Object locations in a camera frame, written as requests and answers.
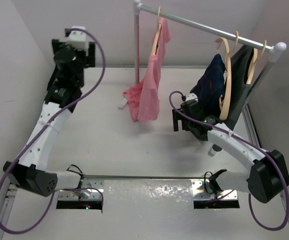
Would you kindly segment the pink t shirt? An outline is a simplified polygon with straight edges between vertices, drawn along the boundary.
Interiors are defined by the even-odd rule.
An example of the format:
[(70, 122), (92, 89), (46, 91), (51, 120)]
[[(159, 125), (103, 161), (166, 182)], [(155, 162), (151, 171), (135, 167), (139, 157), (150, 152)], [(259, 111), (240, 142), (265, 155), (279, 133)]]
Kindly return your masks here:
[(144, 78), (138, 84), (123, 92), (123, 96), (129, 106), (131, 119), (134, 122), (145, 123), (158, 118), (158, 89), (161, 79), (161, 68), (166, 54), (166, 44), (171, 40), (167, 19), (160, 18), (159, 24), (161, 25), (161, 30), (156, 53), (149, 57)]

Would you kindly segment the beige plastic hanger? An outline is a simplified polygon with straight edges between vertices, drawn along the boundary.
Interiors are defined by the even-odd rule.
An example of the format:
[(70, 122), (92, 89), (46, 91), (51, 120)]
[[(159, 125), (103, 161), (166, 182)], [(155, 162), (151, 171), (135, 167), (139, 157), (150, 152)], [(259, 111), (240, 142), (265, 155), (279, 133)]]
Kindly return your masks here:
[(150, 53), (151, 56), (156, 55), (157, 48), (158, 48), (158, 41), (159, 41), (160, 32), (161, 32), (160, 14), (161, 14), (161, 7), (158, 8), (158, 12), (157, 12), (157, 28), (156, 28), (156, 33), (155, 33), (155, 37), (153, 40), (152, 49)]

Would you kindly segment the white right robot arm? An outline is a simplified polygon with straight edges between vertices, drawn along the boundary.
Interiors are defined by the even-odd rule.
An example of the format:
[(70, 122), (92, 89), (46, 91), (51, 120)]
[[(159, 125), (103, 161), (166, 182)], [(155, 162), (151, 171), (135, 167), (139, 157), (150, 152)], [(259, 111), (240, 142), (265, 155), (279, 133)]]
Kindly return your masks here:
[(173, 128), (191, 132), (197, 139), (208, 141), (235, 158), (246, 172), (220, 169), (209, 178), (207, 189), (217, 194), (225, 189), (246, 192), (261, 203), (268, 203), (280, 192), (287, 192), (289, 174), (284, 156), (277, 150), (264, 150), (231, 131), (214, 116), (204, 119), (193, 117), (198, 103), (187, 100), (180, 108), (173, 108)]

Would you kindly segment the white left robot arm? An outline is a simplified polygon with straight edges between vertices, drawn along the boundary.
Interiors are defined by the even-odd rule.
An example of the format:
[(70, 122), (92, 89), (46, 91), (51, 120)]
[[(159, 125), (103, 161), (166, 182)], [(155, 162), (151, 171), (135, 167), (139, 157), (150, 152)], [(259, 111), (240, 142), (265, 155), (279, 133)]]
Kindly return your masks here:
[(14, 185), (44, 197), (56, 189), (79, 185), (78, 174), (49, 172), (47, 164), (59, 132), (76, 107), (75, 100), (82, 95), (84, 70), (95, 67), (94, 42), (80, 50), (74, 43), (53, 39), (52, 48), (55, 69), (47, 85), (40, 117), (28, 140), (31, 146), (14, 166), (10, 161), (3, 166), (3, 171), (11, 168), (7, 176)]

